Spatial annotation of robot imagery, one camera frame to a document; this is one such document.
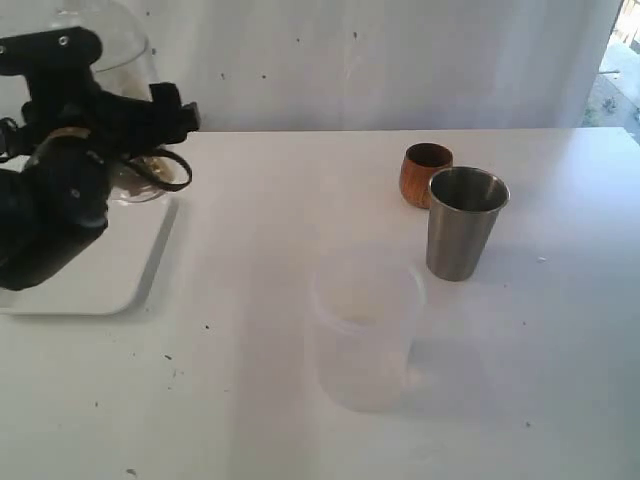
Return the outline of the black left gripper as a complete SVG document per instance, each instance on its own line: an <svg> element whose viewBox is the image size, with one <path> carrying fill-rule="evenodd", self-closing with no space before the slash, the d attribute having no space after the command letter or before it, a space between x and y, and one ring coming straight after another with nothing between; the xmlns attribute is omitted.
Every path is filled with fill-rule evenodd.
<svg viewBox="0 0 640 480"><path fill-rule="evenodd" d="M104 90L87 69L38 72L26 78L30 100L22 107L19 153L32 154L61 128L80 128L116 154L148 154L164 144L178 144L200 129L196 103L184 104L173 83L149 86L142 100Z"/></svg>

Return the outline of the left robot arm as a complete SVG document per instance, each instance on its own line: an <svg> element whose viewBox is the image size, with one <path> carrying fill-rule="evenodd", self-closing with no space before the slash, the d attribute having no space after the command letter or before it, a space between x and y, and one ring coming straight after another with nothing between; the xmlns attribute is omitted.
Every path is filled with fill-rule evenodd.
<svg viewBox="0 0 640 480"><path fill-rule="evenodd" d="M183 103L172 83L155 83L148 100L102 89L86 67L41 70L26 77L25 124L2 121L3 153L27 161L1 172L1 286L21 291L42 284L107 229L108 199L120 168L154 187L173 183L142 164L160 156L193 177L187 161L167 150L201 126L196 103Z"/></svg>

